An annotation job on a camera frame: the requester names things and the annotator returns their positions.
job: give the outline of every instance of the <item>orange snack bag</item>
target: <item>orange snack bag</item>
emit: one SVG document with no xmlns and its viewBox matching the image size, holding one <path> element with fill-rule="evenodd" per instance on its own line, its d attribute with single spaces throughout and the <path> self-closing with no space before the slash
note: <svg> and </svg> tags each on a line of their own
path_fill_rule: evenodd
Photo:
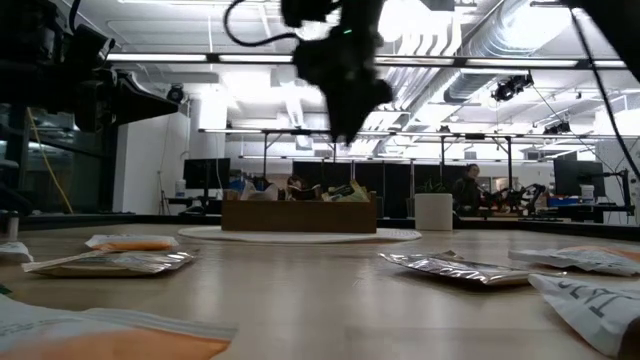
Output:
<svg viewBox="0 0 640 360">
<path fill-rule="evenodd" d="M 85 243 L 94 250 L 160 251 L 180 245 L 171 236 L 94 235 Z"/>
<path fill-rule="evenodd" d="M 211 359 L 236 330 L 128 310 L 83 312 L 25 305 L 0 296 L 0 360 Z"/>
</svg>

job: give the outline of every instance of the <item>cardboard box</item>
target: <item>cardboard box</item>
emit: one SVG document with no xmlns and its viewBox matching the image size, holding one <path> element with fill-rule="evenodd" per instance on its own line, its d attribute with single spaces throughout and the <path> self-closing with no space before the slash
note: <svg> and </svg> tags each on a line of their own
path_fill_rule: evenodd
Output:
<svg viewBox="0 0 640 360">
<path fill-rule="evenodd" d="M 222 230 L 375 234 L 376 202 L 225 200 Z"/>
</svg>

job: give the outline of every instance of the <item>silver foil pouch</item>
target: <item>silver foil pouch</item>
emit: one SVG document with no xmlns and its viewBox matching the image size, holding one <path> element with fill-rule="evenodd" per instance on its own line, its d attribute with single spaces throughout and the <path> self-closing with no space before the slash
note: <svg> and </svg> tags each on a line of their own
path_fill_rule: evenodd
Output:
<svg viewBox="0 0 640 360">
<path fill-rule="evenodd" d="M 467 261 L 453 252 L 435 255 L 380 254 L 385 260 L 432 275 L 487 286 L 527 285 L 532 272 L 506 266 Z"/>
<path fill-rule="evenodd" d="M 56 277 L 134 277 L 177 270 L 195 251 L 96 250 L 45 262 L 23 264 L 25 272 Z"/>
</svg>

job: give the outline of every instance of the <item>snack bag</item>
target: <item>snack bag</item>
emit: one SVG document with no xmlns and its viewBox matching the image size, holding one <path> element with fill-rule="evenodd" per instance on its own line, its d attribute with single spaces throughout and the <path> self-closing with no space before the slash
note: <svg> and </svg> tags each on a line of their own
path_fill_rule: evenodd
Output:
<svg viewBox="0 0 640 360">
<path fill-rule="evenodd" d="M 171 236 L 93 235 L 85 245 L 95 250 L 158 251 L 169 250 L 180 244 Z"/>
<path fill-rule="evenodd" d="M 33 257 L 29 254 L 29 249 L 17 241 L 0 244 L 0 264 L 9 263 L 25 263 L 33 261 Z"/>
<path fill-rule="evenodd" d="M 94 250 L 67 258 L 22 264 L 25 272 L 57 277 L 134 277 L 177 270 L 195 251 Z"/>
<path fill-rule="evenodd" d="M 529 282 L 591 346 L 621 360 L 640 357 L 640 291 L 541 275 Z"/>
<path fill-rule="evenodd" d="M 531 274 L 527 270 L 467 261 L 453 251 L 432 255 L 379 255 L 410 269 L 486 286 L 526 285 Z M 564 276 L 564 273 L 553 275 Z"/>
<path fill-rule="evenodd" d="M 349 185 L 330 188 L 328 192 L 322 194 L 322 199 L 324 201 L 369 202 L 367 192 L 355 180 L 351 180 Z"/>
<path fill-rule="evenodd" d="M 128 310 L 82 312 L 0 296 L 1 360 L 211 359 L 236 330 Z"/>
<path fill-rule="evenodd" d="M 640 253 L 599 246 L 578 246 L 562 250 L 510 250 L 512 260 L 566 268 L 578 267 L 611 275 L 640 274 Z"/>
</svg>

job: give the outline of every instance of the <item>white plastic bag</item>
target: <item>white plastic bag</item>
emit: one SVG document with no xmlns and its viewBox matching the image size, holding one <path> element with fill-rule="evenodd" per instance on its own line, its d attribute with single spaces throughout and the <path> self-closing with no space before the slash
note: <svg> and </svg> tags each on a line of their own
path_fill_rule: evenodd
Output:
<svg viewBox="0 0 640 360">
<path fill-rule="evenodd" d="M 561 250 L 509 250 L 509 259 L 528 261 L 558 268 L 575 266 L 618 276 L 640 274 L 640 254 L 597 246 L 580 246 Z"/>
<path fill-rule="evenodd" d="M 85 243 L 94 250 L 169 250 L 180 245 L 172 236 L 159 235 L 94 235 Z"/>
<path fill-rule="evenodd" d="M 128 310 L 82 312 L 29 306 L 0 296 L 0 359 L 210 359 L 236 330 Z"/>
<path fill-rule="evenodd" d="M 17 241 L 0 244 L 0 264 L 4 262 L 26 263 L 32 262 L 33 257 L 29 255 L 29 249 Z"/>
<path fill-rule="evenodd" d="M 542 275 L 530 275 L 529 282 L 598 351 L 620 359 L 640 359 L 635 338 L 640 331 L 639 289 Z"/>
</svg>

